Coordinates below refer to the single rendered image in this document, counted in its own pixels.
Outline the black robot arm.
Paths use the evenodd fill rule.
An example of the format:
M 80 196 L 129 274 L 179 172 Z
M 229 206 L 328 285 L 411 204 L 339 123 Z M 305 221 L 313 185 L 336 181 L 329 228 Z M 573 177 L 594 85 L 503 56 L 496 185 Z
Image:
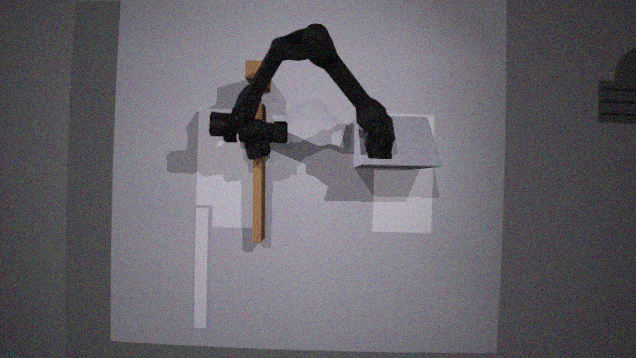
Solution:
M 337 54 L 327 29 L 311 24 L 272 41 L 252 81 L 240 93 L 232 113 L 212 112 L 211 136 L 233 137 L 239 132 L 253 139 L 265 133 L 265 120 L 255 119 L 261 96 L 279 65 L 284 60 L 310 60 L 324 69 L 356 108 L 356 122 L 368 133 L 366 152 L 370 159 L 392 159 L 395 138 L 393 118 L 386 108 L 370 97 Z M 243 139 L 247 158 L 260 159 L 270 154 L 270 144 L 261 140 Z

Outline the wooden post with slot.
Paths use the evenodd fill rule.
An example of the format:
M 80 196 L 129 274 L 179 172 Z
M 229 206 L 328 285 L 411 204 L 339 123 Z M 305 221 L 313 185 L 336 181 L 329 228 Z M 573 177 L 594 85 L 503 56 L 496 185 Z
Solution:
M 250 83 L 262 61 L 246 60 L 245 78 Z M 264 92 L 270 92 L 270 83 Z

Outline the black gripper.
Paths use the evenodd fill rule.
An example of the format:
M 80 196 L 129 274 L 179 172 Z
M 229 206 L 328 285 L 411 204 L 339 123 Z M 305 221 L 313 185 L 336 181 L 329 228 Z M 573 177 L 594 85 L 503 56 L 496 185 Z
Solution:
M 256 138 L 248 139 L 238 131 L 238 139 L 240 142 L 243 142 L 243 139 L 247 140 L 261 140 L 261 136 L 264 135 L 266 143 L 286 143 L 287 142 L 287 133 L 288 133 L 288 124 L 285 121 L 274 121 L 274 123 L 265 122 L 265 133 L 259 134 Z M 236 133 L 233 133 L 233 137 L 225 137 L 225 142 L 237 142 Z

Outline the wooden rail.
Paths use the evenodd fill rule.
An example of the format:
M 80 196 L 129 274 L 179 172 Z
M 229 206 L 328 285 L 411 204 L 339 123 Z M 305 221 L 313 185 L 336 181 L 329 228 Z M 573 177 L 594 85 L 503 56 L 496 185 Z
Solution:
M 266 106 L 260 103 L 255 119 L 265 120 Z M 265 157 L 253 159 L 252 242 L 265 238 Z

